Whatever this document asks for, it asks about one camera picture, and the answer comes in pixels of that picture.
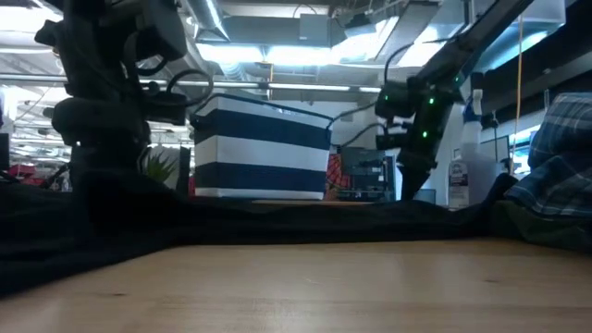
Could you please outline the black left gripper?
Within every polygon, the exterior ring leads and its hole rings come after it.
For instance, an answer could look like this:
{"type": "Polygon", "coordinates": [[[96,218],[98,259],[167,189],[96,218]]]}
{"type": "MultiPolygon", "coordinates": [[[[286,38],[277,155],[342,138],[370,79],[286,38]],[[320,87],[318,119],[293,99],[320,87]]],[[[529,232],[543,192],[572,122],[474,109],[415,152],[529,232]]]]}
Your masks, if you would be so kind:
{"type": "Polygon", "coordinates": [[[52,125],[65,144],[73,146],[72,184],[89,171],[136,170],[136,147],[77,144],[122,140],[145,145],[150,141],[149,122],[178,125],[183,121],[190,103],[187,97],[140,81],[172,62],[158,55],[136,59],[140,0],[45,2],[63,18],[47,20],[34,39],[57,51],[68,79],[68,98],[55,106],[52,125]]]}

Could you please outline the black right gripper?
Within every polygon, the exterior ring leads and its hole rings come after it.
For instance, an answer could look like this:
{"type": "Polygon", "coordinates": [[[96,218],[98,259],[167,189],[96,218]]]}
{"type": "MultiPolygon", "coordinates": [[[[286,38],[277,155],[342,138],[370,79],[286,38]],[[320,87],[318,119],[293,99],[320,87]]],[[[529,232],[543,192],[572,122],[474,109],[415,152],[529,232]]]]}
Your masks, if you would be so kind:
{"type": "Polygon", "coordinates": [[[458,87],[451,81],[438,83],[407,80],[413,124],[398,154],[401,172],[401,199],[411,201],[434,169],[438,149],[448,124],[451,109],[459,99],[458,87]]]}

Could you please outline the dark green button shirt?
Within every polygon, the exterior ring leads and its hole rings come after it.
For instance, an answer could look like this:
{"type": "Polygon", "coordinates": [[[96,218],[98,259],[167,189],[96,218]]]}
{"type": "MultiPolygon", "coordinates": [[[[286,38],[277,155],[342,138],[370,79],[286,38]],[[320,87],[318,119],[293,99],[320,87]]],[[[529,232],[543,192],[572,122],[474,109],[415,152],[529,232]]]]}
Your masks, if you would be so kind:
{"type": "Polygon", "coordinates": [[[511,201],[490,210],[492,235],[592,255],[592,218],[542,216],[511,201]]]}

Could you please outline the black knit garment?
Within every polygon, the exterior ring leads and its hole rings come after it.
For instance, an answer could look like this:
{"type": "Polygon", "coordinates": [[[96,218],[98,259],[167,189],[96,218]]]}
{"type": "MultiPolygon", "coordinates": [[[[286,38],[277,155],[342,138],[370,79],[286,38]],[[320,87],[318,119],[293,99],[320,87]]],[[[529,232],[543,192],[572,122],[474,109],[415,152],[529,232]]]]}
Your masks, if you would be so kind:
{"type": "Polygon", "coordinates": [[[450,211],[418,201],[279,205],[189,199],[140,175],[93,172],[70,192],[0,182],[0,299],[184,245],[426,241],[485,236],[484,202],[450,211]]]}

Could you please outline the blue plaid shirt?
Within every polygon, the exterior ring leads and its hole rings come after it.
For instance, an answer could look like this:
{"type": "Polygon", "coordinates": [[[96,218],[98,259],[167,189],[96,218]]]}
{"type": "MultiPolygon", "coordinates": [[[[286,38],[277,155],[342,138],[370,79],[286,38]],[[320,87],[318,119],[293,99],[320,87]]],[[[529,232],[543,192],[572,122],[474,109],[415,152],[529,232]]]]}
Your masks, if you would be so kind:
{"type": "Polygon", "coordinates": [[[543,216],[592,218],[592,92],[556,96],[506,197],[543,216]]]}

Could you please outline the navy white striped fabric bin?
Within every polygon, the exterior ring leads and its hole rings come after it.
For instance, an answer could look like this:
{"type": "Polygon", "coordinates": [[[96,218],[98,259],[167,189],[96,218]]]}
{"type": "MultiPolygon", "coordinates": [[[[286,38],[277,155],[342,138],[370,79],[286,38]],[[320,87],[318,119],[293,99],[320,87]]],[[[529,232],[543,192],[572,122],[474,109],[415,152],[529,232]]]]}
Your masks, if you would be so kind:
{"type": "Polygon", "coordinates": [[[330,117],[216,93],[190,117],[195,194],[234,199],[321,200],[330,117]]]}

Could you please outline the dark equipment cabinet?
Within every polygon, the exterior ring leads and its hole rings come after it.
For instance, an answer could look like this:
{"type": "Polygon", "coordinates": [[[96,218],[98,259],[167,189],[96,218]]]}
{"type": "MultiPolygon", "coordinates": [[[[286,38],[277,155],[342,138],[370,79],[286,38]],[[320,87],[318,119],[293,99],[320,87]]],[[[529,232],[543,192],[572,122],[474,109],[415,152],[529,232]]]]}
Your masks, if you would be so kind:
{"type": "Polygon", "coordinates": [[[393,157],[384,151],[358,147],[340,150],[341,171],[349,184],[338,198],[348,202],[393,202],[396,200],[396,178],[393,157]]]}

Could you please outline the small green succulent plant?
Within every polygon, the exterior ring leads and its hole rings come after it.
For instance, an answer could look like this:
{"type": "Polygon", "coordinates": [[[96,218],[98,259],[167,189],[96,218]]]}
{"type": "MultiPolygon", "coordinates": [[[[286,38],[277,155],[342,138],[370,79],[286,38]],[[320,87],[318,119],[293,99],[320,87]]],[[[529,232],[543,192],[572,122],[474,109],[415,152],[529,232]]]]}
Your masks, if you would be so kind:
{"type": "Polygon", "coordinates": [[[141,172],[151,179],[176,189],[179,180],[180,149],[162,145],[148,147],[142,156],[141,172]]]}

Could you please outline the clear spray bottle blue nozzle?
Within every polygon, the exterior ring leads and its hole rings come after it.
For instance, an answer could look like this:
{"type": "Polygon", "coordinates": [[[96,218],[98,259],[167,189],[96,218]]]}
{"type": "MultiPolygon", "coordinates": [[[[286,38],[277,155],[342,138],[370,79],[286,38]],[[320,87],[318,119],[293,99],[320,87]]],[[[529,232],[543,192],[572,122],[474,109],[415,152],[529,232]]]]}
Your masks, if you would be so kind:
{"type": "Polygon", "coordinates": [[[462,113],[460,156],[449,167],[449,208],[454,210],[481,204],[500,173],[500,164],[480,153],[482,98],[481,89],[472,90],[462,113]]]}

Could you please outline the orange red object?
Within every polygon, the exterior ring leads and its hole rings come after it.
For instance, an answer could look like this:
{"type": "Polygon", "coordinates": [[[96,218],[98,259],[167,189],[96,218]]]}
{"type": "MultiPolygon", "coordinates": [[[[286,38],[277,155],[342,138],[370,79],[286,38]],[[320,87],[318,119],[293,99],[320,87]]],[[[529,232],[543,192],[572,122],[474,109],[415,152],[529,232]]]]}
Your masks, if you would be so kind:
{"type": "Polygon", "coordinates": [[[327,164],[325,201],[337,201],[341,190],[349,187],[349,177],[345,175],[341,168],[341,155],[330,154],[327,164]]]}

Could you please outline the LED light bar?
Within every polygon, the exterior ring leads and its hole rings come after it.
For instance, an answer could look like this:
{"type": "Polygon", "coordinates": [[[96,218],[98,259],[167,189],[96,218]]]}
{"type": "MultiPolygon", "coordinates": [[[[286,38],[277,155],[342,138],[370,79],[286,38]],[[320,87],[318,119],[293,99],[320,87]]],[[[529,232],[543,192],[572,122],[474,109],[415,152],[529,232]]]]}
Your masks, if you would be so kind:
{"type": "MultiPolygon", "coordinates": [[[[36,75],[0,73],[2,82],[22,82],[27,84],[64,84],[68,81],[66,76],[59,75],[36,75]]],[[[261,90],[293,90],[312,92],[337,92],[337,93],[367,93],[378,94],[379,87],[369,86],[347,86],[347,85],[325,85],[306,83],[281,83],[281,82],[257,82],[257,81],[214,81],[213,87],[217,89],[261,89],[261,90]]]]}

